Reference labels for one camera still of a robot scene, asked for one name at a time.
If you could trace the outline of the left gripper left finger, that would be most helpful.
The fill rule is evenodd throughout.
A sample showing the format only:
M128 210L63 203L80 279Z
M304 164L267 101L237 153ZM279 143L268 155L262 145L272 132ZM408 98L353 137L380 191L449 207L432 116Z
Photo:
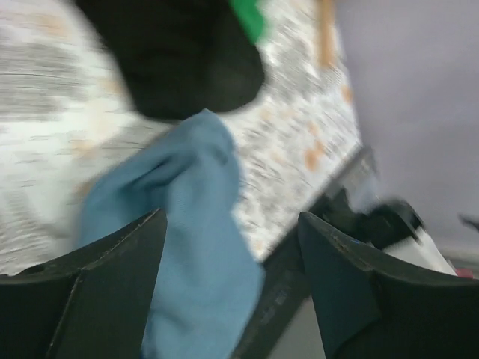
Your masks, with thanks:
M157 210L17 275L1 276L2 358L139 358L167 220Z

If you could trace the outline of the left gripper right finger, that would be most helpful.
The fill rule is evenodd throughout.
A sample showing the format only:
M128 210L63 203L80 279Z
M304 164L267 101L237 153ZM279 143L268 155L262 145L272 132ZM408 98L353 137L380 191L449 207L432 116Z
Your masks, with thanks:
M478 282L357 242L309 212L299 244L327 358L476 358Z

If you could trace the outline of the blue tank top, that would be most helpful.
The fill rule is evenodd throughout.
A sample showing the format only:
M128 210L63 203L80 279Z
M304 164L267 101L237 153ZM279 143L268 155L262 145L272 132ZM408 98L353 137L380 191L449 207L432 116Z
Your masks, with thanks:
M203 110L109 171L86 197L80 245L165 211L143 358L229 358L236 348L264 281L232 213L239 172L231 134Z

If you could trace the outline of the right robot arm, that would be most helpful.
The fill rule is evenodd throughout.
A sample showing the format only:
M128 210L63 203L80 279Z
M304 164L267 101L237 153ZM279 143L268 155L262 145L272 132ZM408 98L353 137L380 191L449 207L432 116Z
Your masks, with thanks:
M351 208L342 188L328 198L320 217L353 238L404 262L433 271L478 279L478 263L444 257L404 200L380 202L364 212Z

